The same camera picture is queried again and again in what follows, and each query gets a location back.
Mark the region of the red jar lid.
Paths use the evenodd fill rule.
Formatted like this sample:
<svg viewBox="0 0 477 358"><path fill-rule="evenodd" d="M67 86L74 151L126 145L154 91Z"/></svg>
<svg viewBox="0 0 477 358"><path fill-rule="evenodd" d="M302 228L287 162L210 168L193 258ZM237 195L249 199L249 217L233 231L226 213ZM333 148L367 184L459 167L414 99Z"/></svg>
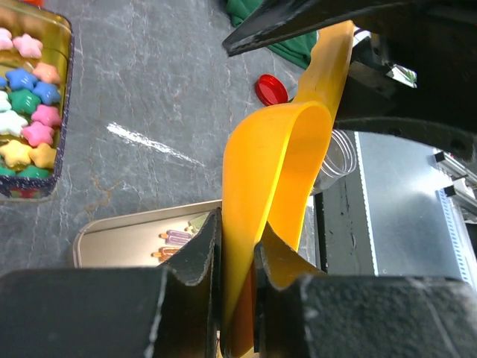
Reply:
<svg viewBox="0 0 477 358"><path fill-rule="evenodd" d="M288 102L288 92L282 82L270 74L261 75L254 84L255 94L265 106Z"/></svg>

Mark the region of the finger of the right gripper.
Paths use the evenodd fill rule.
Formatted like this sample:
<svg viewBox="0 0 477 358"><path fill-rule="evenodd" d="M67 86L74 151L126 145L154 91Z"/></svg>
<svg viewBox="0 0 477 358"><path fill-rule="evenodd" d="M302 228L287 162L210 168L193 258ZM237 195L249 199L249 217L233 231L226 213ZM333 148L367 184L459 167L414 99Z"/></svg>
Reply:
<svg viewBox="0 0 477 358"><path fill-rule="evenodd" d="M347 20L393 40L433 24L476 32L476 2L263 1L222 46L232 57Z"/></svg>
<svg viewBox="0 0 477 358"><path fill-rule="evenodd" d="M476 161L476 103L412 88L367 66L351 66L335 128L408 139Z"/></svg>

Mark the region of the clear glass jar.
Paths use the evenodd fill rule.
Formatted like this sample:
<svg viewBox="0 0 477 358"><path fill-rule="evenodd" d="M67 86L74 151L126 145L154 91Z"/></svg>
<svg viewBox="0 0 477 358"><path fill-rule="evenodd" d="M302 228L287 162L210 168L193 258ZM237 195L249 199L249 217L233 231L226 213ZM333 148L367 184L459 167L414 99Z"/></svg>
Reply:
<svg viewBox="0 0 477 358"><path fill-rule="evenodd" d="M352 173L356 166L357 153L354 142L345 131L334 130L311 194L316 195L330 188L338 179Z"/></svg>

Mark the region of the brown tin of popsicle candies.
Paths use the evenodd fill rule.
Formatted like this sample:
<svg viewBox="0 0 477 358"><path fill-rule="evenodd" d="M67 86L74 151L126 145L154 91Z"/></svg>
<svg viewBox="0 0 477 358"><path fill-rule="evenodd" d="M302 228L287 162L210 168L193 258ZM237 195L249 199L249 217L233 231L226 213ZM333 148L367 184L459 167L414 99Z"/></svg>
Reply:
<svg viewBox="0 0 477 358"><path fill-rule="evenodd" d="M75 268L158 266L191 241L221 201L205 201L90 222L72 244Z"/></svg>

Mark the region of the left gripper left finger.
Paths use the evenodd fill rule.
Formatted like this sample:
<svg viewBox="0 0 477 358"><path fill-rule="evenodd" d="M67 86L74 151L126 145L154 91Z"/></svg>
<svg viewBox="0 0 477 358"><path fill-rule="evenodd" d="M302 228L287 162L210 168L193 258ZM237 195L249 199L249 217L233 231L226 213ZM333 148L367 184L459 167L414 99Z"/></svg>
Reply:
<svg viewBox="0 0 477 358"><path fill-rule="evenodd" d="M221 211L155 268L12 271L1 278L3 357L213 357Z"/></svg>

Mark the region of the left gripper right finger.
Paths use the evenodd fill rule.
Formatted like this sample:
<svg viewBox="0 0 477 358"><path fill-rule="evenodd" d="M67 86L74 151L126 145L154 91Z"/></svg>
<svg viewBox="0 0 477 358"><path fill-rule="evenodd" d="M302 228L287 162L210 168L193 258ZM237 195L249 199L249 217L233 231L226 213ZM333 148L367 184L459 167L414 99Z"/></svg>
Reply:
<svg viewBox="0 0 477 358"><path fill-rule="evenodd" d="M460 280L325 274L270 226L254 272L261 357L476 355L476 291Z"/></svg>

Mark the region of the yellow plastic scoop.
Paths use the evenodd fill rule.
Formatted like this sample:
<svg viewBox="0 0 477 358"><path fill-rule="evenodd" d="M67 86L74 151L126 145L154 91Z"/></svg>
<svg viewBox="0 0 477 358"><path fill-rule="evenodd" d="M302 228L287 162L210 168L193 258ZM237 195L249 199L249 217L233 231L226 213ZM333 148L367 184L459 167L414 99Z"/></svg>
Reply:
<svg viewBox="0 0 477 358"><path fill-rule="evenodd" d="M331 140L353 49L351 21L322 28L294 100L250 114L224 150L221 350L253 346L253 249L266 226L298 248L306 202Z"/></svg>

